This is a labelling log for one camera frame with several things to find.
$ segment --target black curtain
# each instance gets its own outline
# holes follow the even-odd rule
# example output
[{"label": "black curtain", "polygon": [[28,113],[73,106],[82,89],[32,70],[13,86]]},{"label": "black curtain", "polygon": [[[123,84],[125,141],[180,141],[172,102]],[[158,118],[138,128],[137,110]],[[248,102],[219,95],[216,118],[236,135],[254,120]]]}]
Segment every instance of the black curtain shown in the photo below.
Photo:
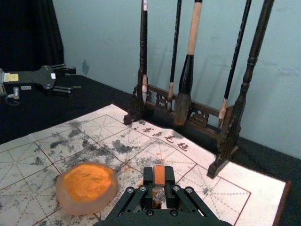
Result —
[{"label": "black curtain", "polygon": [[0,68],[34,71],[63,63],[52,0],[0,0]]}]

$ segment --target calligraphy brush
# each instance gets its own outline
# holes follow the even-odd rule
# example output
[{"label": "calligraphy brush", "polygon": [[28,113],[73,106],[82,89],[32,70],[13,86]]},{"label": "calligraphy brush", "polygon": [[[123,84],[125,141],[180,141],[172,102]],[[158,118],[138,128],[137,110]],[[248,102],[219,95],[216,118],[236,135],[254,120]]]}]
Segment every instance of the calligraphy brush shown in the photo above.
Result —
[{"label": "calligraphy brush", "polygon": [[193,79],[193,55],[196,48],[198,25],[202,9],[202,0],[195,0],[193,7],[193,15],[190,27],[190,35],[188,42],[187,55],[184,62],[179,93],[175,100],[174,123],[176,125],[184,125],[191,105],[191,88]]},{"label": "calligraphy brush", "polygon": [[141,21],[143,29],[143,79],[142,79],[142,98],[143,103],[146,103],[147,97],[147,0],[143,0],[143,22]]},{"label": "calligraphy brush", "polygon": [[225,90],[224,99],[222,101],[220,113],[218,115],[218,127],[221,126],[222,121],[225,117],[226,110],[227,110],[227,100],[228,100],[228,96],[229,96],[229,92],[230,92],[230,88],[231,88],[231,84],[232,84],[232,80],[233,80],[233,75],[234,75],[234,71],[235,71],[235,67],[236,67],[237,58],[238,58],[238,55],[239,55],[241,42],[242,42],[242,39],[243,39],[243,36],[244,36],[244,31],[245,31],[246,21],[247,21],[250,6],[251,6],[251,1],[252,0],[247,0],[246,1],[246,6],[245,6],[244,14],[243,14],[243,19],[241,21],[240,30],[239,30],[239,33],[238,33],[238,38],[237,38],[235,51],[234,51],[234,55],[233,55],[233,60],[232,60],[232,64],[231,64],[231,69],[230,69],[229,76],[228,76],[227,87],[226,87],[226,90]]},{"label": "calligraphy brush", "polygon": [[173,94],[174,94],[174,70],[175,70],[175,61],[177,58],[177,49],[178,49],[181,7],[182,7],[182,0],[178,0],[177,13],[176,13],[176,17],[175,17],[175,28],[174,28],[173,59],[171,62],[170,83],[169,83],[169,91],[168,91],[168,96],[167,96],[167,110],[168,111],[171,111],[171,105],[172,105]]}]

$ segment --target black table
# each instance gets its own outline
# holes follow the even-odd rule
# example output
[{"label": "black table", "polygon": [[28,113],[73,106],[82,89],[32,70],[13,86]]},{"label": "black table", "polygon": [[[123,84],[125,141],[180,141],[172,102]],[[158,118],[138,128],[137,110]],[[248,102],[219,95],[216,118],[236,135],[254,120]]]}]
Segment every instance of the black table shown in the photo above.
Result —
[{"label": "black table", "polygon": [[[109,104],[126,110],[130,94],[106,86],[81,75],[58,78],[56,85],[77,86],[71,98],[46,97],[38,91],[24,91],[18,107],[0,102],[0,144],[37,132],[57,124],[78,118]],[[175,128],[171,119],[155,113],[147,121],[163,128],[171,128],[215,153],[214,140],[188,128]],[[301,160],[277,152],[244,138],[238,141],[239,150],[233,162],[248,169],[277,178],[292,181],[279,225],[301,226]]]}]

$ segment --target light blue wall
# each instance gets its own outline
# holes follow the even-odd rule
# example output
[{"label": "light blue wall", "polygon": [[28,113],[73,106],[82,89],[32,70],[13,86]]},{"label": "light blue wall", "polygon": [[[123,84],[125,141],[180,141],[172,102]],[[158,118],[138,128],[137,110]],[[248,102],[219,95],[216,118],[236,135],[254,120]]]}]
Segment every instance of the light blue wall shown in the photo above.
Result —
[{"label": "light blue wall", "polygon": [[[140,0],[53,2],[66,64],[131,93],[139,67]],[[262,3],[252,2],[230,104],[239,94]],[[203,2],[191,94],[198,102],[220,108],[244,4],[245,0]],[[175,87],[186,55],[192,8],[192,0],[183,1]],[[300,0],[275,0],[247,95],[241,136],[301,159],[300,9]],[[176,0],[149,0],[149,83],[164,89],[169,82],[175,12]]]}]

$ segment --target black tablecloth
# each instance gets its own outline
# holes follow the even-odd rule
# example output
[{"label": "black tablecloth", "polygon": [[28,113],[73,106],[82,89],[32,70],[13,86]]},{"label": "black tablecloth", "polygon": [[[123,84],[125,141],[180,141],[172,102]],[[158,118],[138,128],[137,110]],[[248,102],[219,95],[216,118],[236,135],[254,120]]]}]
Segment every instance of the black tablecloth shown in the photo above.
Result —
[{"label": "black tablecloth", "polygon": [[[58,78],[56,85],[78,86],[71,98],[47,97],[38,91],[23,91],[20,105],[0,102],[0,144],[57,124],[78,118],[114,103],[127,109],[130,94],[80,75]],[[188,128],[175,128],[172,120],[155,113],[147,118],[153,124],[172,128],[198,145],[216,152],[214,140]],[[301,226],[301,160],[240,138],[233,162],[279,180],[293,182],[288,203],[280,221],[284,226]]]}]

